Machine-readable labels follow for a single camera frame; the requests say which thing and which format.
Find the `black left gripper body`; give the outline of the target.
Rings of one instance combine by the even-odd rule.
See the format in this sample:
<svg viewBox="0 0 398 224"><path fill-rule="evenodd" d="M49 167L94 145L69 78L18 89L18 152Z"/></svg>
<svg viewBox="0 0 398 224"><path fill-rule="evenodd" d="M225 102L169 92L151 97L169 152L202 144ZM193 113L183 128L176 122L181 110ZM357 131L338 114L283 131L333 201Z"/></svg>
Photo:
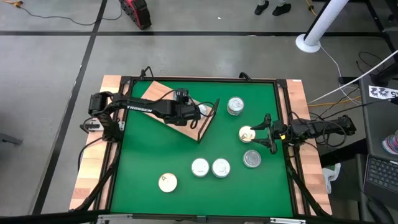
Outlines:
<svg viewBox="0 0 398 224"><path fill-rule="evenodd" d="M186 126L193 119L193 105L177 105L172 109L172 114L164 118L165 124Z"/></svg>

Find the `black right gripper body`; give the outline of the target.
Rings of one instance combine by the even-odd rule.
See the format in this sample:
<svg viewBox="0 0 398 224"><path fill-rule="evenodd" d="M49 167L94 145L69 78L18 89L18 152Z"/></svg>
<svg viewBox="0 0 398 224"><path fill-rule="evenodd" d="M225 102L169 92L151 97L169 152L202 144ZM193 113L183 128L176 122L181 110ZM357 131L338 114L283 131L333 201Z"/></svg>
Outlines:
<svg viewBox="0 0 398 224"><path fill-rule="evenodd" d="M276 139L283 140L288 131L288 127L281 120L273 121L270 114L266 114L266 128L271 154L277 153Z"/></svg>

